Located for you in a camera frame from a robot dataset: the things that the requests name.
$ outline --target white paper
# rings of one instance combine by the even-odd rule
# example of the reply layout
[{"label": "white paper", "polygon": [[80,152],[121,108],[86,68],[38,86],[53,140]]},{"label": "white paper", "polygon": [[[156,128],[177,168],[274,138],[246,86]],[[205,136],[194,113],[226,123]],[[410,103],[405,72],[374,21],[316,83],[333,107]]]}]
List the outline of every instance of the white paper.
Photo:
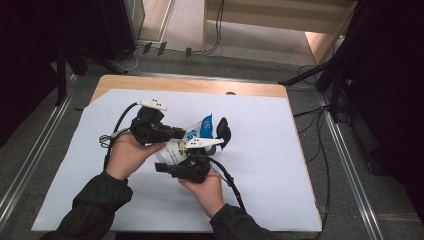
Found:
[{"label": "white paper", "polygon": [[[320,231],[303,153],[286,98],[112,89],[82,114],[65,159],[48,191],[32,230],[55,230],[72,200],[101,173],[106,149],[98,138],[110,135],[133,102],[160,99],[168,106],[162,123],[187,127],[213,114],[214,129],[226,117],[232,132],[224,151],[213,156],[233,176],[247,212],[272,231]],[[128,112],[129,127],[139,107]],[[134,195],[116,213],[111,230],[210,232],[209,218],[194,196],[175,178],[155,171],[155,156],[129,178]],[[223,182],[225,201],[238,206]]]}]

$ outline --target black curtain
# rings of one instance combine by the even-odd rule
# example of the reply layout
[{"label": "black curtain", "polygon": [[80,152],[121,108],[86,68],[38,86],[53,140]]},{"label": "black curtain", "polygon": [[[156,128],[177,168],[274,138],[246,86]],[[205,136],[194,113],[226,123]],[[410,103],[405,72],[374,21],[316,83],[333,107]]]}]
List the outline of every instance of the black curtain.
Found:
[{"label": "black curtain", "polygon": [[372,14],[341,67],[353,80],[346,93],[379,142],[371,157],[405,185],[424,223],[423,5],[365,2],[358,16],[370,9]]},{"label": "black curtain", "polygon": [[0,1],[0,147],[55,88],[56,1]]}]

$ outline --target metal rail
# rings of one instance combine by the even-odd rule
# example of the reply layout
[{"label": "metal rail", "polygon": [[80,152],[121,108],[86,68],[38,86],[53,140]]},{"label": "metal rail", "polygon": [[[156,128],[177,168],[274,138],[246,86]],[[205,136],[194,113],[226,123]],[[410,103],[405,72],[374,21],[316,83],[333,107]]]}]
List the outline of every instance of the metal rail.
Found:
[{"label": "metal rail", "polygon": [[[319,94],[320,103],[322,106],[328,105],[328,99],[324,94]],[[352,188],[353,195],[361,213],[365,228],[368,235],[372,240],[383,240],[383,233],[377,221],[377,217],[372,209],[371,203],[365,193],[361,180],[356,172],[355,164],[350,157],[348,148],[343,139],[339,125],[333,122],[330,115],[326,115],[327,124],[330,128],[331,135],[336,143],[337,151],[339,152],[340,159],[346,172],[347,179]]]}]

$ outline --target black jacket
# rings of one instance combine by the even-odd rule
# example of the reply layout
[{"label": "black jacket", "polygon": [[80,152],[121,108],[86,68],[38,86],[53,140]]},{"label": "black jacket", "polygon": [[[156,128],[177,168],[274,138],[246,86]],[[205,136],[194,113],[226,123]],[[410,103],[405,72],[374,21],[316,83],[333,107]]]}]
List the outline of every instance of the black jacket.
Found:
[{"label": "black jacket", "polygon": [[[101,239],[110,229],[115,212],[132,197],[127,181],[120,181],[106,172],[91,179],[72,203],[72,210],[63,218],[55,232],[40,240]],[[261,228],[253,218],[238,207],[226,204],[214,217],[212,225],[216,240],[280,239]]]}]

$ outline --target cable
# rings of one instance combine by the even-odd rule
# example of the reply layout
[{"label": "cable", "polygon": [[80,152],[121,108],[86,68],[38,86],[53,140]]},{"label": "cable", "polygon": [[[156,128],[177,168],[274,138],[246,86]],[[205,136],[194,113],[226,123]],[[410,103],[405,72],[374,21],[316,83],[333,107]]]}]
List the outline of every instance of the cable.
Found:
[{"label": "cable", "polygon": [[[326,199],[326,204],[325,204],[324,217],[322,219],[322,231],[325,228],[325,225],[326,225],[326,222],[327,222],[327,218],[328,218],[328,213],[330,211],[330,192],[331,192],[330,168],[329,168],[329,164],[328,164],[327,154],[325,153],[324,144],[323,144],[322,138],[321,138],[321,129],[322,129],[323,125],[324,125],[325,117],[328,114],[329,107],[330,107],[330,105],[325,105],[325,106],[318,107],[318,108],[316,108],[314,110],[311,110],[311,111],[301,112],[301,113],[298,113],[298,114],[293,115],[294,117],[300,117],[300,116],[304,116],[304,115],[307,115],[307,114],[310,114],[310,113],[314,113],[316,111],[320,111],[318,114],[316,114],[313,117],[313,119],[311,121],[311,124],[307,128],[305,128],[304,130],[300,131],[299,133],[301,133],[301,132],[306,131],[307,129],[309,129],[310,126],[312,126],[312,124],[314,123],[315,118],[318,117],[317,120],[316,120],[316,130],[317,130],[317,136],[318,136],[318,151],[315,154],[315,156],[312,157],[311,159],[309,159],[308,161],[306,161],[306,163],[309,163],[312,160],[314,160],[318,156],[318,154],[320,152],[322,152],[322,155],[323,155],[323,158],[324,158],[324,163],[325,163],[325,169],[326,169],[326,179],[327,179],[327,199]],[[318,240],[320,238],[320,236],[322,234],[322,231],[319,232],[316,235],[315,240]]]},{"label": "cable", "polygon": [[[304,67],[316,67],[317,65],[303,65],[303,66],[301,66],[301,67],[299,67],[298,69],[297,69],[297,76],[299,76],[300,75],[300,70],[302,69],[302,68],[304,68]],[[303,82],[305,82],[305,83],[307,83],[307,84],[311,84],[311,85],[314,85],[315,83],[311,83],[311,82],[308,82],[308,81],[306,81],[306,79],[303,79],[302,80]]]},{"label": "cable", "polygon": [[215,173],[217,173],[219,175],[219,177],[222,179],[222,181],[224,181],[228,186],[230,186],[230,184],[228,183],[227,179],[222,176],[222,174],[220,172],[218,172],[215,168],[211,167],[212,171],[214,171]]},{"label": "cable", "polygon": [[124,133],[124,132],[126,132],[126,131],[128,131],[128,130],[130,130],[130,128],[124,128],[124,129],[121,129],[121,130],[119,130],[119,131],[117,131],[117,132],[113,133],[111,136],[109,136],[109,135],[102,135],[102,136],[100,136],[100,137],[99,137],[99,143],[100,143],[100,146],[101,146],[102,148],[109,148],[110,144],[107,144],[107,143],[106,143],[107,141],[110,141],[111,139],[118,138],[118,137],[119,137],[119,135],[121,135],[122,133]]},{"label": "cable", "polygon": [[244,207],[244,204],[243,204],[243,200],[241,199],[240,192],[238,191],[236,185],[234,184],[233,177],[231,177],[231,175],[227,172],[227,170],[224,168],[224,166],[221,163],[219,163],[218,161],[216,161],[216,160],[214,160],[210,157],[208,157],[208,159],[222,170],[225,178],[227,179],[227,183],[233,189],[234,195],[236,196],[236,199],[237,199],[237,202],[240,205],[240,208],[243,209],[244,211],[246,211],[246,208]]},{"label": "cable", "polygon": [[206,50],[204,52],[202,52],[202,51],[193,51],[193,53],[200,53],[201,55],[208,55],[208,54],[212,54],[212,53],[214,53],[216,51],[216,49],[218,48],[218,46],[221,43],[221,24],[222,24],[222,16],[223,16],[223,14],[224,14],[224,0],[221,1],[221,4],[220,4],[219,9],[218,9],[218,14],[216,16],[216,21],[215,21],[216,41],[215,41],[214,46],[211,49]]},{"label": "cable", "polygon": [[[127,109],[125,109],[125,111],[122,113],[121,117],[119,118],[118,122],[116,123],[116,126],[115,126],[115,129],[113,130],[113,133],[116,133],[116,132],[118,131],[119,125],[121,125],[121,122],[122,122],[122,120],[124,119],[125,115],[127,115],[127,113],[128,113],[128,112],[131,110],[131,108],[133,108],[134,106],[137,106],[137,103],[136,103],[136,102],[135,102],[135,103],[133,103],[133,104],[131,104],[129,107],[127,107]],[[117,136],[115,136],[115,137],[111,137],[111,138],[110,138],[110,143],[109,143],[109,146],[108,146],[108,149],[107,149],[107,153],[106,153],[106,156],[105,156],[105,161],[104,161],[104,165],[103,165],[103,170],[105,170],[105,169],[106,169],[107,164],[109,163],[110,152],[112,151],[112,146],[113,146],[113,144],[114,144],[115,139],[116,139],[116,137],[117,137]]]}]

